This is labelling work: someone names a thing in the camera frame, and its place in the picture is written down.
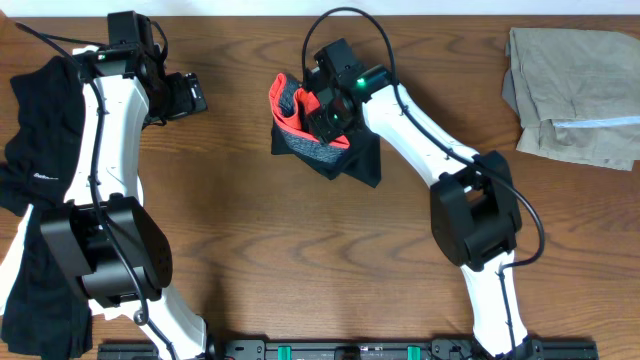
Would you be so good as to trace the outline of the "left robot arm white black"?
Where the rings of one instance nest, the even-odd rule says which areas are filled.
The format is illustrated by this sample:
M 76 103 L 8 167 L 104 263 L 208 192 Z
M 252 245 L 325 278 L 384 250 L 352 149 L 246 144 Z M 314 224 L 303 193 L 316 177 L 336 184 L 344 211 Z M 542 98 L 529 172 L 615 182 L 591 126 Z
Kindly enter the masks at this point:
M 207 108 L 195 74 L 167 74 L 157 22 L 134 11 L 107 17 L 109 41 L 68 60 L 83 87 L 78 163 L 62 205 L 41 232 L 72 291 L 95 315 L 125 316 L 162 359 L 202 359 L 207 325 L 172 284 L 168 239 L 143 207 L 138 175 L 144 128 Z

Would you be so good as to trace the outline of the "black leggings grey red waistband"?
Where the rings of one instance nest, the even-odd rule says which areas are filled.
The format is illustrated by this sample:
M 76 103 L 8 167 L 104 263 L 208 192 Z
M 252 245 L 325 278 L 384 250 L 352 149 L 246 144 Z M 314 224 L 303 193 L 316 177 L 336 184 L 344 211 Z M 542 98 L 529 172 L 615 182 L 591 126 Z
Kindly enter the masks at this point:
M 268 93 L 273 126 L 271 153 L 294 155 L 329 180 L 346 174 L 372 188 L 381 181 L 380 138 L 368 129 L 321 143 L 306 127 L 320 108 L 315 95 L 293 76 L 280 73 Z

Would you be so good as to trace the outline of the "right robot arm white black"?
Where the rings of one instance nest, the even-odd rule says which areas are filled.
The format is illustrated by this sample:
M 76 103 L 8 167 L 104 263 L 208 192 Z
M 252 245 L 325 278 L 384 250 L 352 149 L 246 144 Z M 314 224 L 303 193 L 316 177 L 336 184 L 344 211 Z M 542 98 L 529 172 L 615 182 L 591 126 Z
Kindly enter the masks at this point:
M 320 107 L 307 118 L 327 143 L 368 130 L 388 142 L 430 191 L 431 232 L 460 268 L 470 298 L 473 335 L 495 359 L 527 359 L 533 346 L 518 309 L 513 272 L 519 208 L 506 159 L 480 154 L 446 133 L 410 97 L 393 68 L 366 68 L 343 39 L 319 50 L 305 87 Z

